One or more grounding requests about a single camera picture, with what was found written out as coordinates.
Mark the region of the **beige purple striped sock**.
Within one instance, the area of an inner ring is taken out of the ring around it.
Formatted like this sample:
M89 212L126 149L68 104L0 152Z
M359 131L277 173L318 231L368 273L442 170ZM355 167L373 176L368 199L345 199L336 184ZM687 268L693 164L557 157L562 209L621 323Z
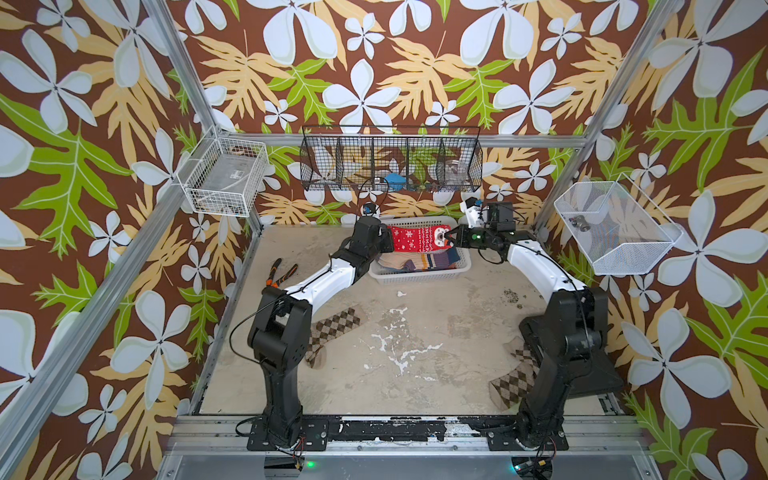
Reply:
M432 253L384 253L378 263L388 269L404 272L421 272L452 269L460 260L456 248Z

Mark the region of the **beige brown argyle sock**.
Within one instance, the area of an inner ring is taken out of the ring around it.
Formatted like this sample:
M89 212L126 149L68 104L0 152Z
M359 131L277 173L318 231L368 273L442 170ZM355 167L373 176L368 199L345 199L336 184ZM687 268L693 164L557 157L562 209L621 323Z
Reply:
M309 368L322 367L325 356L325 346L361 326L363 316L355 308L347 308L330 317L319 320L311 325L309 345L304 360Z

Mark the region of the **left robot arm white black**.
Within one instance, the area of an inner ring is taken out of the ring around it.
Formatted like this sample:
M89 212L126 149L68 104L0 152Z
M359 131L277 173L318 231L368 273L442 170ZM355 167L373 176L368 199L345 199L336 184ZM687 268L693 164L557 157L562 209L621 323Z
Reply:
M309 348L313 310L354 285L368 273L373 260L393 250L388 227L376 217L361 217L317 272L288 288L262 290L247 344L264 375L266 407L260 428L269 444L288 448L300 438L303 407L298 366Z

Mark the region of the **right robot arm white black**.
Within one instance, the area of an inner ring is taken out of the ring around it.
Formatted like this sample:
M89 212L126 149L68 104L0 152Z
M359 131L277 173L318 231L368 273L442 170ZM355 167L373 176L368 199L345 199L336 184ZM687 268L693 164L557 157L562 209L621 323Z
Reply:
M598 395L622 386L605 352L607 293L577 280L530 233L518 231L510 204L484 204L471 198L461 211L466 223L447 238L460 248L497 252L547 302L543 314L520 323L524 345L539 370L532 389L521 400L513 427L522 447L543 446L558 435L570 395Z

